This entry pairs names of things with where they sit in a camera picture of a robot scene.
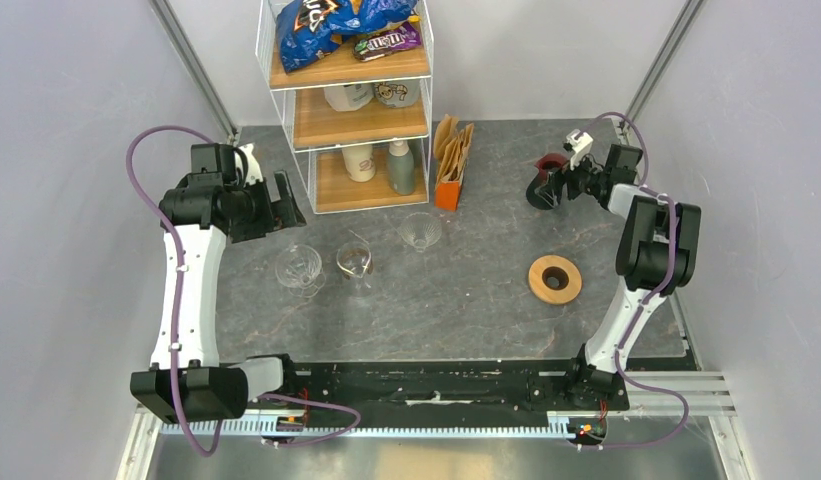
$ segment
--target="cable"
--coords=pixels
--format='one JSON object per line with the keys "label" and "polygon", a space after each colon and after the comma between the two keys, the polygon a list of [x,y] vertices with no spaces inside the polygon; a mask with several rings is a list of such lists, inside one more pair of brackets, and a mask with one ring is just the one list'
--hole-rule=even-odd
{"label": "cable", "polygon": [[245,182],[248,180],[248,157],[245,156],[245,152],[239,147],[233,147],[233,151],[236,152],[239,156],[239,160],[242,162],[242,170],[239,171],[239,174],[242,175],[240,186],[244,187]]}
{"label": "cable", "polygon": [[646,183],[646,178],[648,177],[648,165],[649,165],[649,163],[648,163],[648,150],[646,150],[646,142],[643,140],[643,136],[640,135],[640,129],[637,128],[637,126],[634,124],[634,121],[631,120],[630,118],[628,118],[628,116],[625,115],[624,113],[619,113],[619,112],[605,112],[605,113],[602,113],[601,115],[594,118],[593,121],[590,122],[589,125],[587,125],[583,129],[581,129],[581,131],[578,132],[577,135],[575,135],[575,140],[581,138],[581,135],[589,132],[593,127],[595,127],[598,124],[599,120],[602,120],[602,119],[607,118],[607,117],[619,117],[625,123],[630,125],[631,128],[634,130],[634,135],[637,136],[637,141],[640,142],[640,148],[643,149],[643,176],[642,176],[642,180],[640,181],[640,183],[645,184]]}
{"label": "cable", "polygon": [[658,438],[657,440],[652,440],[650,442],[643,442],[643,443],[619,443],[619,444],[600,445],[600,446],[599,445],[593,445],[593,446],[584,445],[582,447],[582,448],[586,448],[586,449],[589,449],[589,450],[614,450],[614,449],[623,449],[623,448],[640,448],[640,447],[657,446],[657,445],[660,445],[660,444],[672,439],[675,435],[678,435],[678,433],[680,433],[681,430],[683,430],[684,427],[687,425],[687,420],[689,420],[689,418],[690,418],[690,404],[687,402],[687,399],[684,398],[683,395],[681,395],[680,393],[678,393],[674,390],[669,390],[667,388],[653,387],[653,386],[644,385],[640,382],[637,382],[636,380],[632,379],[631,377],[629,377],[625,373],[625,370],[622,368],[622,362],[619,358],[619,355],[620,355],[619,352],[621,350],[625,349],[625,345],[628,343],[628,339],[631,337],[631,332],[634,331],[634,328],[636,327],[637,322],[640,320],[640,317],[642,316],[643,312],[645,311],[645,306],[649,304],[649,302],[651,301],[652,298],[654,298],[655,295],[658,295],[661,291],[663,291],[664,288],[666,288],[667,285],[669,285],[669,282],[672,281],[672,276],[675,274],[675,254],[676,254],[675,248],[676,248],[676,245],[677,245],[677,238],[676,238],[677,231],[676,230],[677,230],[677,227],[678,227],[678,218],[677,218],[677,213],[675,212],[675,202],[672,200],[672,198],[669,197],[669,195],[658,194],[657,192],[655,192],[654,190],[649,189],[648,187],[640,187],[640,189],[643,192],[645,192],[649,195],[655,196],[658,199],[662,199],[663,201],[665,201],[667,203],[667,205],[669,207],[669,261],[668,261],[668,265],[667,265],[667,268],[666,268],[666,274],[663,276],[663,280],[660,282],[660,284],[658,284],[656,287],[654,287],[654,289],[652,291],[650,291],[645,296],[645,298],[643,298],[643,301],[640,303],[640,305],[637,306],[637,311],[634,313],[634,317],[631,319],[631,322],[628,324],[628,328],[625,329],[625,333],[622,335],[622,340],[619,341],[619,346],[616,349],[616,353],[613,356],[613,360],[616,363],[616,371],[619,372],[619,375],[622,377],[623,380],[625,380],[626,382],[630,383],[631,385],[633,385],[635,387],[638,387],[638,388],[641,388],[643,390],[646,390],[646,391],[649,391],[649,392],[654,392],[654,393],[662,393],[662,394],[666,394],[666,395],[671,395],[671,396],[677,398],[681,402],[681,405],[684,408],[684,413],[681,415],[681,420],[678,422],[678,425],[676,425],[675,428],[672,429],[672,431],[670,431],[666,435]]}
{"label": "cable", "polygon": [[604,169],[604,164],[603,163],[598,163],[598,160],[595,159],[595,156],[592,153],[588,153],[588,154],[584,155],[584,160],[589,160],[590,162],[593,163],[593,165],[597,165],[597,166],[601,167],[602,169]]}
{"label": "cable", "polygon": [[593,434],[592,434],[592,433],[590,433],[590,432],[584,432],[584,435],[586,435],[586,436],[588,436],[588,437],[592,438],[593,440],[597,440],[597,441],[599,441],[599,442],[604,442],[604,438],[607,436],[607,434],[605,433],[605,434],[604,434],[604,435],[605,435],[604,437],[599,437],[599,436],[597,436],[597,435],[593,435]]}
{"label": "cable", "polygon": [[260,395],[259,398],[263,399],[263,400],[282,400],[284,402],[297,403],[298,405],[306,405],[308,407],[327,408],[329,410],[336,410],[336,411],[339,411],[339,412],[345,412],[345,413],[350,413],[350,414],[354,415],[354,421],[351,422],[351,425],[349,425],[345,428],[342,428],[342,429],[337,430],[335,432],[329,433],[327,435],[323,435],[321,437],[313,438],[311,440],[305,440],[303,442],[276,443],[275,445],[280,447],[280,448],[306,447],[308,445],[315,445],[317,443],[325,442],[327,440],[330,440],[332,438],[336,438],[336,437],[338,437],[338,436],[340,436],[344,433],[347,433],[347,432],[353,430],[357,425],[360,424],[360,420],[362,419],[362,416],[360,415],[360,412],[358,412],[357,410],[355,410],[351,407],[345,407],[343,405],[334,405],[333,403],[314,402],[312,400],[302,400],[300,398],[287,397],[286,395],[278,395],[277,393],[264,393],[263,395]]}
{"label": "cable", "polygon": [[607,401],[602,400],[600,402],[601,405],[601,415],[598,417],[598,423],[601,425],[604,423],[604,426],[607,427]]}
{"label": "cable", "polygon": [[[139,180],[136,179],[136,172],[133,170],[133,154],[136,151],[136,147],[139,143],[144,140],[145,138],[157,133],[157,132],[165,132],[165,131],[177,131],[177,132],[184,132],[192,134],[206,143],[213,143],[210,137],[192,130],[191,128],[181,127],[178,125],[161,125],[159,127],[149,128],[144,132],[140,133],[130,142],[130,146],[127,147],[127,154],[125,156],[125,166],[127,167],[127,177],[130,179],[131,185],[133,185],[133,189],[136,190],[136,194],[139,195],[139,198],[145,202],[145,205],[154,212],[154,215],[160,219],[163,223],[163,227],[165,227],[166,231],[172,236],[172,241],[174,241],[175,251],[177,255],[177,275],[175,279],[174,285],[174,299],[172,302],[172,314],[171,314],[171,339],[172,342],[176,342],[178,340],[178,322],[180,320],[180,301],[181,297],[183,296],[183,271],[182,267],[186,265],[186,261],[184,259],[183,253],[183,241],[180,238],[180,235],[177,233],[177,229],[174,228],[171,220],[157,207],[157,204],[151,200],[151,197],[145,193],[145,190],[142,189],[142,186],[139,185]],[[177,416],[177,422],[180,424],[180,428],[183,430],[183,434],[186,436],[186,440],[192,446],[192,448],[198,452],[199,455],[202,457],[209,457],[216,451],[216,447],[219,446],[219,437],[222,431],[222,422],[216,424],[216,431],[213,433],[213,443],[210,446],[209,450],[204,450],[201,444],[198,443],[198,439],[195,438],[195,435],[192,433],[192,430],[189,428],[189,423],[186,421],[186,414],[183,411],[183,400],[180,396],[180,384],[178,383],[178,351],[175,349],[171,349],[171,390],[172,390],[172,403],[174,403],[174,411],[175,415]]]}

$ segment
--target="wooden ring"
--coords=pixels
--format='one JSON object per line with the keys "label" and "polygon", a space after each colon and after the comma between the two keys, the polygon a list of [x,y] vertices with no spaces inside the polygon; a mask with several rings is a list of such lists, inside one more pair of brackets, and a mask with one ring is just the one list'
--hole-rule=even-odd
{"label": "wooden ring", "polygon": [[[550,287],[549,282],[556,283]],[[538,258],[528,270],[528,284],[540,300],[552,305],[571,302],[581,293],[581,272],[574,263],[557,255]]]}

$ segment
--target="white bottle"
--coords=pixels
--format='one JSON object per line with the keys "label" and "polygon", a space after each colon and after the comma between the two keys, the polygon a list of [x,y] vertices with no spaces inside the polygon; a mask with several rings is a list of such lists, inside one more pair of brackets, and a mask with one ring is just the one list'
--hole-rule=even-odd
{"label": "white bottle", "polygon": [[366,106],[375,97],[370,83],[325,87],[325,100],[337,112],[353,112]]}
{"label": "white bottle", "polygon": [[372,144],[342,147],[342,158],[348,176],[355,182],[368,182],[375,176],[375,159]]}

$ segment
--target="clear glass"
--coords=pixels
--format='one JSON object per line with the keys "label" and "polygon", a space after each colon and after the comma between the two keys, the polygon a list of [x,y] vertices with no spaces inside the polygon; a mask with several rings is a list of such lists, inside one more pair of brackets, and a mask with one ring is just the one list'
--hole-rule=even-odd
{"label": "clear glass", "polygon": [[325,285],[322,257],[307,245],[290,245],[281,252],[275,261],[275,275],[297,297],[310,298]]}
{"label": "clear glass", "polygon": [[442,222],[430,213],[414,213],[401,222],[398,233],[407,245],[424,252],[442,237]]}
{"label": "clear glass", "polygon": [[351,282],[351,295],[365,297],[372,293],[371,276],[374,272],[372,251],[369,245],[360,242],[348,242],[336,252],[336,264],[342,276]]}

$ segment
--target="chip bag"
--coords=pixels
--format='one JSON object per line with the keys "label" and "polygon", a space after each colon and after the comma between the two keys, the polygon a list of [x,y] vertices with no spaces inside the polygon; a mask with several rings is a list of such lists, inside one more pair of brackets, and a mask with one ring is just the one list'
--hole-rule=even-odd
{"label": "chip bag", "polygon": [[289,73],[324,58],[353,35],[407,20],[418,0],[293,0],[277,18],[283,69]]}

